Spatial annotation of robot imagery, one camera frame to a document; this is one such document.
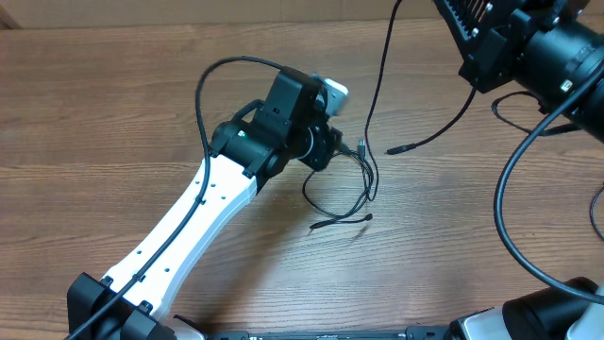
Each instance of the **ventilation grille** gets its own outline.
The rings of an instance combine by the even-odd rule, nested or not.
[[[445,0],[467,34],[480,24],[487,11],[487,0]]]

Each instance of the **black cable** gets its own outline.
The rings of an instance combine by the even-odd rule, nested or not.
[[[590,75],[590,77],[585,81],[583,85],[581,85],[576,91],[571,93],[566,100],[551,114],[546,116],[541,123],[522,141],[522,143],[516,148],[513,152],[512,156],[506,163],[501,176],[499,177],[499,182],[497,183],[497,187],[495,190],[495,198],[494,198],[494,206],[493,206],[493,214],[495,217],[495,226],[497,228],[497,233],[499,234],[499,238],[506,249],[510,252],[513,258],[522,265],[530,274],[532,274],[535,278],[540,281],[546,283],[547,285],[560,290],[570,296],[575,298],[582,298],[588,300],[590,302],[604,304],[604,296],[596,295],[581,291],[576,288],[572,288],[563,282],[552,278],[547,275],[544,271],[539,269],[533,263],[531,263],[516,247],[513,243],[510,235],[506,231],[506,226],[503,222],[503,196],[505,194],[506,184],[508,183],[508,179],[512,174],[512,170],[514,166],[520,160],[520,157],[525,153],[525,151],[529,148],[529,146],[539,137],[539,134],[547,128],[549,124],[551,124],[556,118],[562,115],[565,112],[569,112],[573,110],[578,102],[589,93],[592,88],[597,84],[597,82],[604,76],[604,64],[598,66],[598,68]]]
[[[519,91],[519,92],[515,92],[515,93],[508,93],[508,94],[506,94],[506,95],[504,95],[504,96],[502,96],[500,98],[497,98],[493,102],[493,104],[491,104],[491,111],[493,112],[493,114],[495,115],[495,117],[498,120],[502,121],[503,123],[505,123],[505,124],[507,124],[507,125],[509,125],[511,127],[517,128],[517,129],[519,129],[519,130],[521,130],[521,131],[523,131],[525,133],[531,133],[532,130],[530,130],[530,129],[526,128],[526,127],[521,127],[521,126],[513,123],[512,121],[504,118],[503,116],[501,116],[501,114],[499,114],[499,104],[501,104],[502,101],[504,101],[504,100],[506,100],[506,99],[508,99],[508,98],[510,98],[512,96],[515,96],[515,95],[525,95],[527,97],[534,98],[534,99],[537,100],[537,102],[539,103],[539,105],[541,105],[541,102],[539,101],[539,99],[536,96],[534,96],[532,93],[530,93],[528,91]],[[559,127],[549,128],[549,129],[541,132],[539,134],[539,136],[540,137],[556,136],[556,135],[560,135],[560,134],[563,134],[563,133],[572,132],[572,131],[578,131],[578,130],[580,130],[579,127],[577,127],[576,125],[570,123],[570,124],[561,125]]]
[[[463,104],[463,107],[461,108],[460,112],[450,122],[448,122],[443,128],[441,128],[438,132],[427,137],[422,142],[401,145],[401,146],[397,146],[397,147],[388,149],[388,151],[386,151],[386,154],[398,155],[403,152],[411,151],[416,147],[426,145],[426,144],[434,141],[435,139],[440,137],[443,133],[445,133],[447,130],[449,130],[451,127],[453,127],[455,125],[455,123],[457,123],[463,117],[463,114],[468,110],[468,108],[470,107],[470,104],[472,104],[472,100],[474,100],[475,95],[476,95],[476,89],[473,88],[472,91],[470,92],[470,95],[468,95],[468,98],[466,99],[465,104]]]
[[[388,47],[390,46],[390,38],[393,34],[393,26],[394,19],[396,19],[396,13],[398,12],[398,7],[403,2],[403,0],[396,0],[394,4],[393,13],[390,16],[390,23],[388,24],[388,31],[386,32],[386,43],[384,44],[384,50],[381,54],[381,63],[379,64],[379,74],[377,76],[377,85],[376,92],[374,93],[374,100],[371,103],[371,109],[369,110],[369,115],[367,115],[367,123],[365,123],[365,142],[367,143],[367,152],[369,153],[369,157],[376,167],[376,188],[374,189],[373,196],[369,196],[368,199],[370,202],[373,202],[378,195],[378,186],[379,186],[379,170],[378,163],[376,162],[376,158],[374,154],[371,152],[371,146],[369,145],[369,125],[371,124],[371,118],[374,115],[374,110],[376,109],[376,103],[378,102],[379,97],[379,89],[381,88],[381,80],[384,78],[384,68],[386,66],[386,57],[388,57]]]
[[[597,191],[596,195],[594,195],[594,199],[592,199],[592,204],[589,207],[589,220],[592,222],[592,227],[594,227],[594,231],[596,232],[597,236],[600,238],[600,240],[604,241],[604,234],[602,234],[600,228],[597,227],[596,218],[594,217],[596,203],[597,200],[600,198],[600,195],[602,195],[602,192],[604,192],[604,186],[602,186],[600,190]]]
[[[147,262],[143,265],[143,267],[141,267],[141,269],[139,269],[139,271],[132,276],[132,279],[122,289],[120,289],[120,291],[105,306],[103,306],[96,313],[94,313],[94,315],[92,315],[88,320],[86,320],[86,322],[84,322],[82,325],[80,325],[73,333],[68,335],[65,338],[66,340],[76,339],[83,331],[87,330],[90,326],[92,326],[92,324],[94,324],[94,322],[96,322],[111,307],[113,307],[113,305],[117,301],[119,301],[120,298],[122,298],[126,294],[126,292],[130,288],[132,288],[132,286],[137,281],[140,281],[141,278],[143,277],[144,273],[151,267],[151,265],[153,265],[153,263],[159,258],[159,256],[161,256],[161,254],[165,251],[165,249],[168,248],[168,246],[172,244],[172,242],[176,239],[176,237],[180,234],[180,232],[185,228],[187,223],[189,223],[189,220],[191,220],[191,217],[197,210],[197,207],[199,207],[200,204],[203,204],[202,203],[203,196],[206,193],[206,190],[208,189],[208,183],[210,181],[210,153],[209,153],[210,147],[208,144],[208,136],[206,135],[206,130],[204,129],[204,123],[203,123],[203,120],[201,117],[201,90],[203,88],[204,82],[206,81],[206,78],[210,75],[210,73],[212,71],[214,71],[215,69],[217,69],[219,66],[221,66],[223,64],[226,64],[229,62],[234,62],[234,61],[258,62],[258,63],[264,64],[264,65],[275,67],[278,70],[282,69],[281,65],[268,61],[268,60],[258,59],[258,58],[254,58],[254,57],[241,56],[241,57],[232,57],[232,58],[225,58],[225,59],[218,60],[217,62],[213,63],[208,69],[206,69],[206,71],[204,71],[203,75],[199,78],[199,82],[197,83],[197,88],[195,90],[195,116],[197,118],[197,127],[199,128],[199,135],[201,137],[201,145],[204,148],[204,161],[206,163],[206,168],[204,169],[204,180],[201,185],[201,189],[199,190],[199,195],[195,199],[195,202],[193,203],[193,205],[191,206],[191,208],[189,209],[189,211],[187,212],[185,217],[182,219],[180,224],[178,224],[176,229],[172,232],[170,237],[168,237],[168,239],[166,239],[166,241],[164,241],[164,243],[151,256],[151,258],[149,258],[149,260],[147,260]]]
[[[309,198],[309,196],[306,194],[306,186],[309,183],[309,180],[314,176],[314,174],[317,173],[316,171],[312,171],[306,177],[306,179],[304,180],[304,183],[302,184],[302,196],[304,196],[304,198],[316,210],[331,217],[331,219],[328,219],[326,221],[317,222],[317,223],[313,224],[312,226],[310,226],[310,228],[312,230],[320,229],[322,227],[326,227],[326,226],[330,226],[330,225],[334,225],[334,224],[360,223],[360,222],[364,222],[364,221],[369,221],[369,220],[373,219],[373,217],[374,217],[372,214],[369,213],[369,214],[365,215],[365,217],[363,217],[362,219],[359,219],[359,220],[343,221],[345,218],[348,218],[348,217],[352,216],[353,214],[357,213],[365,205],[365,203],[367,203],[367,201],[370,201],[371,187],[374,184],[375,177],[374,177],[374,171],[371,167],[371,164],[369,164],[369,162],[364,157],[362,157],[359,152],[352,151],[352,150],[348,149],[348,147],[345,145],[344,145],[342,151],[333,154],[330,159],[333,160],[334,158],[336,158],[338,156],[342,156],[342,155],[345,155],[345,156],[350,157],[351,159],[355,160],[361,167],[364,189],[363,189],[362,193],[359,195],[357,202],[352,206],[352,208],[347,213],[337,214],[337,213],[333,213],[333,212],[328,212],[325,209],[321,208],[316,203],[314,203]]]

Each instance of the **wall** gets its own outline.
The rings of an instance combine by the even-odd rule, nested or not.
[[[394,0],[0,0],[7,16],[22,28],[372,20],[389,18],[393,4]],[[604,13],[604,0],[592,0],[586,13]],[[398,14],[437,16],[429,0],[404,0]]]

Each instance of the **black cylinder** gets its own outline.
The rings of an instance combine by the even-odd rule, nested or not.
[[[604,37],[577,22],[537,31],[523,48],[513,77],[553,111],[604,61]],[[564,115],[604,143],[602,84]]]
[[[595,293],[597,284],[576,278],[567,285]],[[547,288],[537,293],[506,302],[503,320],[512,340],[564,339],[566,331],[589,306],[588,301]]]

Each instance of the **wooden table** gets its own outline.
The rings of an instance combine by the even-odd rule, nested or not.
[[[604,19],[584,18],[597,31]],[[83,271],[100,278],[155,226],[202,159],[193,90],[202,70],[253,55],[348,86],[333,125],[353,145],[376,86],[387,23],[346,22],[0,32],[0,338],[61,338],[65,293]],[[309,232],[324,217],[300,194],[292,162],[220,233],[182,287],[173,313],[214,329],[320,331],[444,324],[544,288],[499,242],[492,200],[523,133],[490,113],[507,85],[479,95],[436,142],[470,92],[440,20],[395,25],[370,136],[380,170],[366,226]],[[275,72],[234,64],[212,75],[204,117],[216,125]],[[504,104],[534,126],[529,99]],[[604,279],[604,246],[588,205],[604,149],[584,132],[540,139],[512,176],[507,223],[528,257],[559,279]],[[344,212],[361,172],[337,160],[310,194]]]

